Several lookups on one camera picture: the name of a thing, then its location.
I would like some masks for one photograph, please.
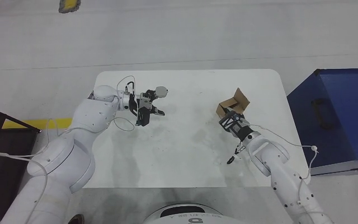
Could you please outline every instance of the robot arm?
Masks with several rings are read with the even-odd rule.
[[[271,176],[271,186],[294,223],[333,223],[323,213],[301,175],[286,164],[290,159],[287,150],[277,142],[253,131],[242,114],[228,109],[226,112],[226,116],[219,122],[220,125],[239,138],[256,167],[265,176]]]
[[[128,87],[117,91],[110,86],[98,86],[76,108],[67,131],[32,158],[45,168],[48,176],[41,200],[37,202],[44,186],[44,173],[36,164],[29,163],[27,171],[32,178],[1,223],[63,224],[70,194],[83,188],[95,171],[93,142],[115,119],[115,113],[130,110],[137,117],[135,125],[146,126],[150,114],[164,116],[152,102],[166,95],[167,89],[162,86],[140,95],[129,92]]]

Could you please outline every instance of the cable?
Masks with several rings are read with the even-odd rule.
[[[273,132],[273,131],[271,131],[271,130],[269,130],[269,129],[267,129],[267,128],[264,128],[264,127],[262,127],[262,126],[260,126],[260,125],[257,125],[257,124],[248,124],[248,125],[249,125],[249,126],[254,126],[254,127],[259,127],[259,128],[261,128],[261,129],[263,129],[263,130],[267,130],[267,131],[271,132],[272,134],[276,135],[277,137],[283,139],[283,140],[284,140],[285,142],[287,142],[288,144],[291,144],[291,145],[293,145],[293,146],[297,146],[297,147],[307,147],[307,148],[310,148],[312,151],[314,151],[314,156],[313,156],[313,158],[311,159],[311,161],[310,161],[310,163],[309,163],[309,166],[308,166],[307,176],[306,176],[305,178],[302,178],[302,179],[301,179],[300,185],[299,185],[299,187],[298,187],[298,199],[301,200],[301,195],[300,195],[300,193],[301,193],[302,183],[303,183],[304,180],[308,179],[308,177],[309,177],[309,175],[310,175],[310,173],[311,173],[312,163],[313,163],[313,161],[315,160],[315,158],[317,157],[317,154],[318,154],[318,151],[317,151],[318,148],[317,148],[317,146],[301,146],[301,145],[299,145],[299,144],[293,144],[293,143],[289,142],[288,140],[286,140],[284,137],[280,136],[279,134],[276,134],[275,132]],[[310,214],[310,213],[323,214],[323,215],[327,216],[327,217],[331,220],[332,223],[334,223],[334,222],[332,221],[332,219],[330,218],[330,216],[327,215],[327,214],[325,214],[325,213],[323,213],[323,212],[310,212],[310,211],[307,211],[307,212],[304,212],[304,213],[301,213],[301,214]]]
[[[283,139],[283,140],[284,140],[285,142],[287,142],[288,144],[292,144],[293,146],[297,146],[297,147],[308,147],[308,148],[312,148],[312,147],[313,147],[313,146],[301,146],[300,144],[293,144],[293,143],[287,141],[284,137],[282,137],[282,136],[276,134],[275,132],[273,132],[273,131],[271,131],[271,130],[269,130],[269,129],[267,129],[267,128],[264,128],[263,126],[257,125],[257,124],[248,124],[248,126],[255,126],[255,127],[259,127],[259,128],[261,128],[261,129],[263,129],[263,130],[267,130],[267,131],[271,132],[272,134],[274,134],[275,136],[277,136],[277,137]]]
[[[49,146],[49,143],[50,143],[50,137],[49,137],[49,123],[50,121],[53,121],[56,125],[56,131],[57,131],[57,136],[60,136],[59,133],[58,133],[58,126],[57,126],[57,122],[55,119],[53,118],[49,118],[46,122],[46,137],[47,137],[47,143],[46,145],[37,153],[35,154],[32,154],[32,155],[23,155],[23,156],[16,156],[16,157],[33,157],[33,156],[36,156],[36,155],[39,155],[41,153],[43,153],[45,150],[47,150],[47,147]]]
[[[133,126],[133,128],[132,128],[131,130],[126,130],[126,129],[123,129],[123,128],[119,127],[119,126],[117,125],[117,123],[116,123],[116,119],[124,119],[124,120],[126,120],[127,122],[129,122],[129,123]],[[121,129],[121,130],[123,130],[123,131],[125,131],[125,132],[131,132],[131,131],[134,130],[134,128],[135,128],[135,125],[134,125],[132,122],[130,122],[127,118],[118,117],[118,118],[114,118],[113,121],[114,121],[114,124],[117,126],[117,128],[119,128],[119,129]]]
[[[44,187],[43,187],[43,189],[42,189],[42,191],[41,191],[41,194],[40,194],[39,198],[38,198],[36,201],[34,201],[34,202],[35,202],[35,205],[34,205],[34,207],[32,208],[32,210],[31,210],[31,212],[30,212],[30,214],[29,214],[29,216],[27,217],[26,222],[25,222],[25,224],[27,224],[27,223],[29,222],[30,217],[31,217],[31,215],[33,214],[33,212],[34,212],[36,206],[39,204],[39,201],[41,200],[42,196],[44,195],[44,192],[45,192],[45,189],[46,189],[46,186],[47,186],[47,182],[48,182],[47,172],[46,172],[45,168],[44,168],[41,164],[39,164],[38,162],[33,161],[33,160],[31,160],[31,159],[21,158],[21,157],[18,157],[18,156],[11,156],[11,155],[9,155],[9,154],[7,154],[7,153],[0,153],[0,156],[12,158],[12,159],[14,159],[14,160],[22,160],[22,161],[32,162],[32,163],[38,165],[38,166],[43,170],[43,172],[44,172],[44,176],[45,176]]]
[[[135,97],[135,93],[136,93],[136,91],[135,91],[135,87],[136,87],[136,84],[135,84],[135,77],[134,76],[132,76],[132,75],[129,75],[129,76],[126,76],[126,77],[124,77],[124,78],[122,78],[118,83],[117,83],[117,86],[116,86],[116,92],[117,92],[117,97],[118,97],[118,108],[119,108],[119,102],[120,102],[120,98],[119,98],[119,94],[118,94],[118,85],[123,81],[123,80],[125,80],[126,78],[128,78],[128,77],[132,77],[133,78],[133,82],[132,82],[132,85],[133,85],[133,95],[134,95],[134,97]]]
[[[126,129],[123,129],[123,128],[119,127],[119,126],[117,125],[116,121],[115,121],[116,119],[124,119],[124,120],[126,120],[127,122],[129,122],[129,123],[133,126],[133,128],[132,128],[131,130],[126,130]],[[94,132],[94,131],[92,131],[92,130],[89,130],[89,129],[86,129],[86,128],[82,128],[82,127],[74,127],[74,128],[70,128],[70,129],[65,130],[65,131],[62,132],[59,136],[65,134],[65,133],[70,133],[71,131],[76,130],[76,129],[86,130],[86,131],[91,132],[91,133],[93,133],[93,134],[97,134],[97,133],[100,133],[100,132],[105,131],[105,130],[110,126],[110,124],[111,124],[113,121],[114,121],[115,125],[117,126],[117,128],[119,128],[119,129],[121,129],[121,130],[123,130],[123,131],[125,131],[125,132],[131,132],[131,131],[134,130],[134,128],[135,128],[135,125],[134,125],[132,122],[130,122],[130,120],[128,120],[127,118],[118,117],[118,118],[113,118],[112,120],[110,120],[110,122],[109,122],[109,124],[107,125],[107,127],[104,128],[104,129],[102,129],[102,130],[100,130],[100,131],[98,131],[98,132]]]

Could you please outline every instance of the floor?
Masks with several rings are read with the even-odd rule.
[[[72,117],[102,71],[271,68],[289,94],[317,68],[358,66],[354,0],[85,0],[76,13],[57,9],[57,1],[0,1],[2,112]],[[355,223],[356,176],[311,186],[334,221]],[[69,216],[140,223],[178,200],[251,223],[290,223],[266,188],[85,189]]]

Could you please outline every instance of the yellow tape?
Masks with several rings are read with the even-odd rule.
[[[72,122],[72,118],[56,118],[55,120],[56,120],[56,123],[57,123],[57,126],[59,129],[68,128]],[[26,124],[29,124],[31,126],[34,126],[35,128],[46,129],[47,119],[23,120],[23,122],[25,122]],[[8,128],[24,128],[24,127],[21,124],[17,124],[15,122],[7,120],[7,121],[5,121],[2,128],[8,129]],[[56,125],[51,120],[49,122],[49,129],[55,129],[55,128],[56,128]]]
[[[64,10],[68,10],[68,9],[71,9],[71,8],[74,8],[77,4],[77,0],[64,0],[64,7],[63,9]]]

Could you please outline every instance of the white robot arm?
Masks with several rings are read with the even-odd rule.
[[[63,224],[71,193],[84,187],[95,171],[92,144],[109,126],[116,111],[130,110],[137,117],[136,125],[141,126],[149,123],[150,114],[164,115],[152,102],[166,96],[165,87],[135,95],[128,91],[128,85],[130,82],[125,91],[100,86],[79,105],[68,131],[33,158],[48,174],[48,184],[41,200],[37,202],[45,177],[38,166],[30,163],[27,170],[32,178],[12,203],[2,224]],[[296,224],[333,223],[323,213],[300,174],[286,165],[290,158],[286,149],[253,131],[243,115],[223,109],[227,114],[220,125],[239,138],[257,168],[264,175],[271,176],[271,186],[292,220]],[[241,223],[209,207],[185,204],[162,208],[144,221],[147,224],[218,222]]]
[[[128,91],[130,83],[125,91],[99,86],[82,101],[68,130],[32,158],[48,175],[41,200],[37,202],[45,181],[44,172],[29,163],[27,171],[32,178],[10,206],[2,224],[63,224],[70,194],[84,187],[95,171],[92,144],[115,119],[115,113],[130,110],[137,117],[137,126],[147,125],[150,114],[165,115],[152,105],[153,100],[167,95],[165,87],[135,95]]]
[[[271,186],[294,223],[333,223],[323,213],[302,176],[286,164],[290,159],[287,150],[277,142],[270,141],[259,132],[253,131],[242,114],[223,109],[227,114],[219,122],[220,125],[239,138],[256,167],[265,176],[271,176]]]

